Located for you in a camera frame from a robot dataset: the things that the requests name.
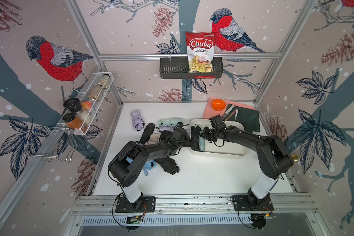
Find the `light blue umbrella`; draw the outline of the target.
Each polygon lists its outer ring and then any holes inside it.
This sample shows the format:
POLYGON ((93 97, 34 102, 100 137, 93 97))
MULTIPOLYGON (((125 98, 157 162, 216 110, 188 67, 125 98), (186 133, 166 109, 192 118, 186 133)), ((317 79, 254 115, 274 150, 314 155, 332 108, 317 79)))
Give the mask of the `light blue umbrella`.
POLYGON ((156 162, 146 161, 143 157, 129 158, 125 159, 126 170, 130 176, 138 177, 141 171, 144 171, 145 175, 148 176, 148 171, 156 166, 156 162))

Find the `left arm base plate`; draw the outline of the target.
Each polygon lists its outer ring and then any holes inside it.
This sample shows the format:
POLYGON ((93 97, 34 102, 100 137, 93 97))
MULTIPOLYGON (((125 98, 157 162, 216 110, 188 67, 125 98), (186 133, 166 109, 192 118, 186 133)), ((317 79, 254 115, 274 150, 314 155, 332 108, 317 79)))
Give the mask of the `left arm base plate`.
POLYGON ((115 213, 154 212, 155 205, 156 197, 154 196, 142 196, 134 203, 130 203, 126 197, 120 196, 116 200, 115 213))

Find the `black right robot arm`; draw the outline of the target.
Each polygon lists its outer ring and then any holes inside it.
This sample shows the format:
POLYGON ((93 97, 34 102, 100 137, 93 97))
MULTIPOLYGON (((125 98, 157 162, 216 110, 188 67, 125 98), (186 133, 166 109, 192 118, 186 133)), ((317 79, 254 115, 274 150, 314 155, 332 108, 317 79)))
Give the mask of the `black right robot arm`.
POLYGON ((248 199, 264 200, 276 185, 279 176, 286 173, 294 160, 282 140, 276 136, 262 136, 243 131, 235 126, 219 130, 205 127, 201 136, 210 142, 218 139, 249 148, 257 154, 261 172, 248 191, 248 199))

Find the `pale teal umbrella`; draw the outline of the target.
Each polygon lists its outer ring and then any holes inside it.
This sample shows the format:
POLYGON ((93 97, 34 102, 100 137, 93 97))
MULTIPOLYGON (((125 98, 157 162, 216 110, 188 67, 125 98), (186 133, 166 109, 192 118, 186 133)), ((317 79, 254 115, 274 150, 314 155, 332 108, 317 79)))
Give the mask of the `pale teal umbrella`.
POLYGON ((205 151, 206 140, 203 137, 199 137, 199 149, 200 151, 205 151))

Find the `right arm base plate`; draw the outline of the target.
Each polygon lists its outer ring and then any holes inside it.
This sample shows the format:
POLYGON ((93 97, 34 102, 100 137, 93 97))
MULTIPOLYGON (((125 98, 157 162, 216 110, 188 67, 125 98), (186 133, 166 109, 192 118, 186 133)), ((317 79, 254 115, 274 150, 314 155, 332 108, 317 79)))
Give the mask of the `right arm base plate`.
POLYGON ((233 195, 230 201, 234 204, 235 211, 274 211, 270 195, 261 200, 244 194, 233 195))

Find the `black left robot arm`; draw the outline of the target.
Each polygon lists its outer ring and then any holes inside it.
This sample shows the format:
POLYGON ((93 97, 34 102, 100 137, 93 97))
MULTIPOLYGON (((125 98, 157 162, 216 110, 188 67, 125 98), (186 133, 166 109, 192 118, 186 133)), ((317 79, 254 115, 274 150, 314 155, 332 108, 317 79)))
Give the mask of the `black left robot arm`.
POLYGON ((188 132, 182 127, 177 127, 172 135, 157 144, 128 142, 109 163, 108 172, 119 182, 127 201, 131 204, 139 203, 143 194, 136 181, 145 164, 155 161, 165 172, 171 175, 178 173, 180 169, 172 157, 178 155, 189 141, 188 132))

